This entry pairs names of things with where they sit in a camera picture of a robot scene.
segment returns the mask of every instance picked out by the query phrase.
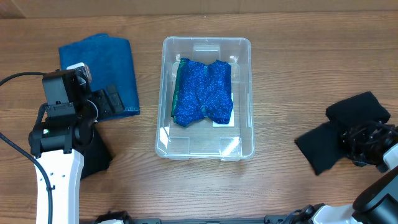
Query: folded blue cloth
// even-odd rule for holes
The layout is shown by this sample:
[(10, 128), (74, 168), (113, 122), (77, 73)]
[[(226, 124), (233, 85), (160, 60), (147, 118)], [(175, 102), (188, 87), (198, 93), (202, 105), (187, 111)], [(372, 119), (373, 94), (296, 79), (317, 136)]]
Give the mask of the folded blue cloth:
[(113, 117), (123, 118), (140, 113), (136, 76), (132, 63), (130, 42), (108, 34), (96, 34), (79, 42), (59, 48), (61, 69), (83, 62), (90, 68), (92, 91), (115, 85), (124, 111)]
[(181, 58), (175, 81), (172, 114), (183, 127), (203, 118), (228, 124), (233, 109), (231, 65), (216, 60), (210, 65)]

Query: plastic bin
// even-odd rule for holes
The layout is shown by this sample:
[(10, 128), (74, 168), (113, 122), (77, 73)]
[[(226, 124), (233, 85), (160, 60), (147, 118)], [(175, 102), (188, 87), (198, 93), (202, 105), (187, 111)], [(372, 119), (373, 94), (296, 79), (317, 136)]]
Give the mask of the plastic bin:
[[(216, 59), (232, 66), (233, 125), (216, 127), (205, 118), (184, 128), (171, 107), (181, 58), (206, 64)], [(245, 38), (168, 37), (163, 42), (155, 150), (169, 159), (215, 158), (226, 161), (254, 155), (251, 44)]]

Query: black towel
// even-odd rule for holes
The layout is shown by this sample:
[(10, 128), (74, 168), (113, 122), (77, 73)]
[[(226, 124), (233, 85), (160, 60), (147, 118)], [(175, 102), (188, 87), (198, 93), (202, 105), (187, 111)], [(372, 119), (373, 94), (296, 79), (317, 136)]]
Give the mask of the black towel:
[(381, 121), (384, 124), (391, 117), (370, 91), (329, 106), (326, 116), (342, 132), (365, 121)]
[(340, 147), (339, 135), (366, 121), (388, 122), (390, 114), (369, 91), (329, 106), (330, 122), (321, 124), (295, 140), (316, 175), (331, 169), (346, 155)]

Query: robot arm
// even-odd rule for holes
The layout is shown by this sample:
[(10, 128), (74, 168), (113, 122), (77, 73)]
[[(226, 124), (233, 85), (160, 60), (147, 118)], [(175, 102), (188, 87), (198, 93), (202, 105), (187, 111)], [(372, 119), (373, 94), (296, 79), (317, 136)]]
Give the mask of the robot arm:
[(383, 156), (391, 170), (367, 188), (352, 205), (304, 208), (291, 223), (357, 224), (398, 223), (398, 144)]
[[(80, 179), (107, 169), (111, 160), (93, 126), (102, 104), (98, 104), (91, 92), (91, 76), (85, 68), (43, 76), (47, 117), (41, 122), (44, 111), (41, 113), (40, 110), (36, 125), (29, 134), (30, 153), (50, 179), (52, 223), (56, 224), (79, 223)], [(49, 200), (44, 178), (37, 167), (36, 175), (36, 223), (42, 224), (47, 223)]]

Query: blue sparkly cloth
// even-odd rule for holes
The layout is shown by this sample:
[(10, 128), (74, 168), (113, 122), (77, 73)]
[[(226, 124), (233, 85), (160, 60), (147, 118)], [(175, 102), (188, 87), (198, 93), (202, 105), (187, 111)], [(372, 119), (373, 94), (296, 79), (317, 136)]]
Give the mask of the blue sparkly cloth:
[(205, 65), (181, 58), (175, 81), (172, 117), (186, 127), (203, 118), (228, 124), (233, 109), (231, 65), (216, 62)]

